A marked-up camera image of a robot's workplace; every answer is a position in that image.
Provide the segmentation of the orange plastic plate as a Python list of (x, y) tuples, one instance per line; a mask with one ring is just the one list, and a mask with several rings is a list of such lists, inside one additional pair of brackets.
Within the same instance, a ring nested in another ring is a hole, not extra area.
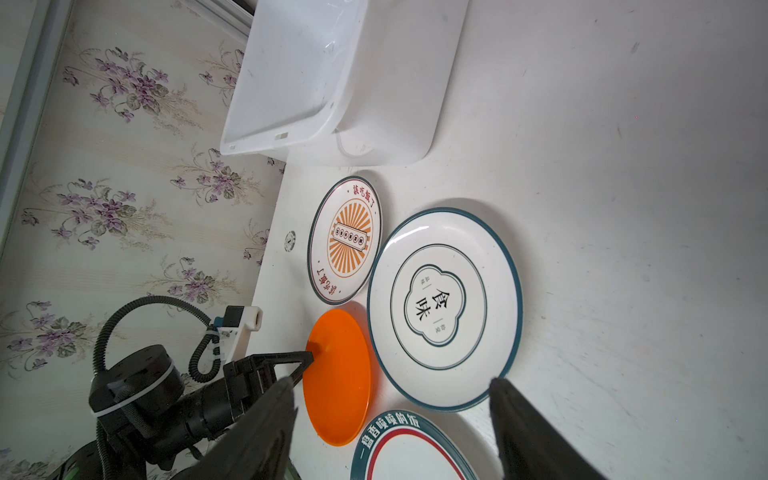
[(323, 314), (309, 335), (312, 364), (303, 374), (309, 420), (327, 444), (341, 447), (360, 433), (372, 398), (372, 367), (366, 338), (341, 309)]

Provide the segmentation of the green rimmed white plate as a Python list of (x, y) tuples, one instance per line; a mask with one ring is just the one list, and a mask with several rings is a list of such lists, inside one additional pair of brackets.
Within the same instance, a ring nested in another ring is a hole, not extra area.
[(434, 423), (408, 410), (385, 411), (363, 428), (352, 479), (475, 479), (456, 445)]

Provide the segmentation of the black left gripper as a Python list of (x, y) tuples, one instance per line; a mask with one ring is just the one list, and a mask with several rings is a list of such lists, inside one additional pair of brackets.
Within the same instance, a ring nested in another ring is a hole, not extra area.
[(224, 366), (224, 380), (233, 420), (243, 416), (259, 398), (287, 375), (296, 386), (314, 356), (306, 350), (248, 355)]

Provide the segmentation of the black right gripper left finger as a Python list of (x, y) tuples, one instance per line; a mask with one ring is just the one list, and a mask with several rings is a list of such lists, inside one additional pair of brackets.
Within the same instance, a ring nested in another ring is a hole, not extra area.
[(293, 382), (280, 379), (193, 466), (175, 477), (189, 480), (282, 479), (298, 409)]

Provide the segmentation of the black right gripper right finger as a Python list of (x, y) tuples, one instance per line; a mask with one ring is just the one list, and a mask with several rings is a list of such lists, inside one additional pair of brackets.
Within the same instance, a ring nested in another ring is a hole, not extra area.
[(604, 477), (509, 380), (491, 380), (489, 408), (505, 479)]

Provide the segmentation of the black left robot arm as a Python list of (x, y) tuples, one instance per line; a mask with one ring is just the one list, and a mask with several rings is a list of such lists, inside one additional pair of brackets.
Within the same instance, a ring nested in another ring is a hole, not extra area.
[[(186, 392), (164, 346), (150, 345), (113, 366), (106, 350), (116, 326), (148, 305), (170, 305), (206, 327), (189, 362), (200, 388)], [(219, 349), (222, 326), (237, 326), (240, 340), (260, 328), (261, 313), (230, 307), (211, 319), (198, 307), (171, 296), (150, 295), (118, 309), (95, 342), (89, 406), (96, 438), (65, 460), (53, 479), (144, 479), (147, 467), (170, 471), (188, 450), (196, 462), (179, 479), (281, 479), (297, 417), (294, 387), (313, 362), (311, 352), (237, 352), (227, 362)]]

